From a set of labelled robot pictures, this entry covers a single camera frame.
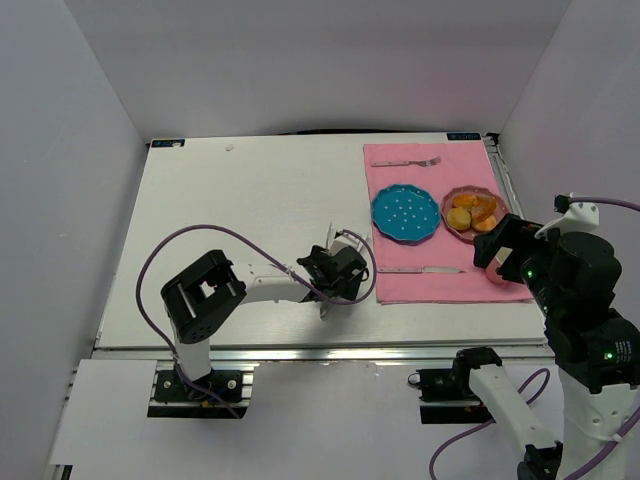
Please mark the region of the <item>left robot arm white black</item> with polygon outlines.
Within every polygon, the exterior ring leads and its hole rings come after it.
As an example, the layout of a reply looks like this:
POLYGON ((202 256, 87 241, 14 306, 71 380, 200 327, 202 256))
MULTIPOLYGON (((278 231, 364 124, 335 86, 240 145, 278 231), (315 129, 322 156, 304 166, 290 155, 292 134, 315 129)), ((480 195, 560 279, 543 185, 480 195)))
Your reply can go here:
POLYGON ((241 305, 319 303, 325 315, 335 300, 356 301, 370 273, 366 247, 364 238, 329 229, 323 246, 296 261, 306 272, 301 281, 271 261, 235 265, 221 250, 201 256, 161 289, 184 376, 196 382, 210 374, 210 337, 241 305))

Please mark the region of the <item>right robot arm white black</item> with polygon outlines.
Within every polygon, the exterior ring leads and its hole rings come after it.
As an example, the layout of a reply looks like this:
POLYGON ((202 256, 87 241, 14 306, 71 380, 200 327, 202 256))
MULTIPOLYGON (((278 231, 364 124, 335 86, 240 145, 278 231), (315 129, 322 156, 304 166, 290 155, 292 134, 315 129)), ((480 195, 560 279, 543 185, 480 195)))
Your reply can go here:
POLYGON ((474 240, 476 267, 525 285, 545 319, 563 392, 563 435, 545 428, 489 347, 461 350, 453 379, 522 459, 520 479, 622 479, 639 421, 639 330, 611 306, 622 267, 610 243, 508 214, 474 240))

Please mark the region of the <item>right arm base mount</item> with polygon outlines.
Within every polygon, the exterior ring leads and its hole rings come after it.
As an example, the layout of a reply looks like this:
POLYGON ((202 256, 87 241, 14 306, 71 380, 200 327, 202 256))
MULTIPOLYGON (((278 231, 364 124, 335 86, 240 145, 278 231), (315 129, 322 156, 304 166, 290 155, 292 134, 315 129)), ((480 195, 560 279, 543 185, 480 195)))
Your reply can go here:
POLYGON ((481 404, 475 394, 457 383, 450 368, 416 370, 408 375, 407 383, 419 392, 419 399, 424 403, 463 406, 481 404))

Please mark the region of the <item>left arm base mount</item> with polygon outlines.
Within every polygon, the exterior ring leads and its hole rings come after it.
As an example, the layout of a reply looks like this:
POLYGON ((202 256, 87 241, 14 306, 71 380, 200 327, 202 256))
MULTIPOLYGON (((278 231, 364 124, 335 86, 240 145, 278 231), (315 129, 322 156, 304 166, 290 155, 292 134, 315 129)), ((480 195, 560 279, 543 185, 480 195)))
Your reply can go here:
POLYGON ((163 404, 178 404, 205 400, 218 404, 217 398, 232 404, 242 400, 244 374, 241 370, 212 369, 210 373, 199 380, 193 380, 192 385, 185 383, 174 370, 160 370, 156 377, 156 386, 152 399, 163 404))

